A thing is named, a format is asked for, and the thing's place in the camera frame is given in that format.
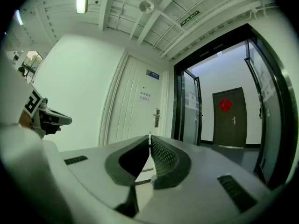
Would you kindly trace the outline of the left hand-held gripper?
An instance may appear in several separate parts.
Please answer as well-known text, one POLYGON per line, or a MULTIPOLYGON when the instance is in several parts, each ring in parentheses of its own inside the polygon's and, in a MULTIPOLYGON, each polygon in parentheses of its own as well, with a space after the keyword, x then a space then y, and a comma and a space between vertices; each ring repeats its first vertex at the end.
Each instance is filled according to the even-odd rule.
POLYGON ((30 129, 44 138, 45 135, 55 134, 60 126, 70 125, 72 118, 48 107, 48 99, 43 97, 33 84, 33 89, 23 111, 30 118, 30 129))

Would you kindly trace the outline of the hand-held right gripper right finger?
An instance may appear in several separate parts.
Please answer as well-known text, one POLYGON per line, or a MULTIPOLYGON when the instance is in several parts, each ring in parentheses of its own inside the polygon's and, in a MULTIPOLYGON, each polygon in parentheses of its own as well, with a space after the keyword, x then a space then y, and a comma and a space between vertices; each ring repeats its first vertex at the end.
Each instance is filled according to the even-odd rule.
POLYGON ((174 188, 189 175, 192 162, 185 151, 157 136, 151 137, 150 149, 157 175, 154 190, 174 188))

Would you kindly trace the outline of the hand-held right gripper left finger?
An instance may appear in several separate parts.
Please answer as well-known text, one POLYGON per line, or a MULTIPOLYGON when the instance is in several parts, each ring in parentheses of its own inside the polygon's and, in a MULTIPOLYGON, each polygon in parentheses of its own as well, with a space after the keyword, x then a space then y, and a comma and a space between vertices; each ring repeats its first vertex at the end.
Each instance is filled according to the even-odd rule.
POLYGON ((149 157, 147 135, 111 153, 105 160, 105 170, 118 185, 131 187, 149 157))

